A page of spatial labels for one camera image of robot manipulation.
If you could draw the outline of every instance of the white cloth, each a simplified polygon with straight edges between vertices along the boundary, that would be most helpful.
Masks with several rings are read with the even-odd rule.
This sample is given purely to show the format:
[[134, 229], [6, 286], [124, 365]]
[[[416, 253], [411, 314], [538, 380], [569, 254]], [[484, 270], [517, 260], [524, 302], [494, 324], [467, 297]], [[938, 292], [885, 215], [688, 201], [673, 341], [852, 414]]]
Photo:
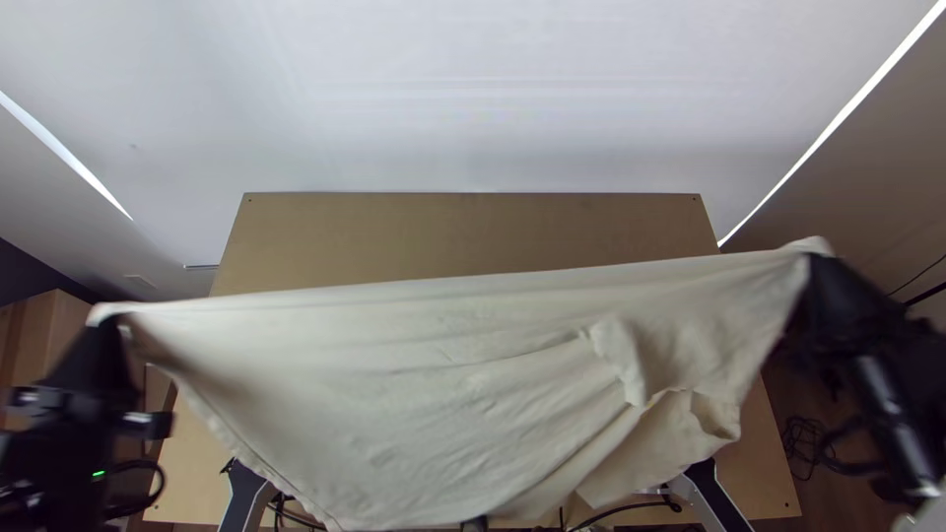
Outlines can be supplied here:
[[739, 437], [808, 276], [775, 251], [108, 303], [240, 461], [330, 529], [535, 518]]

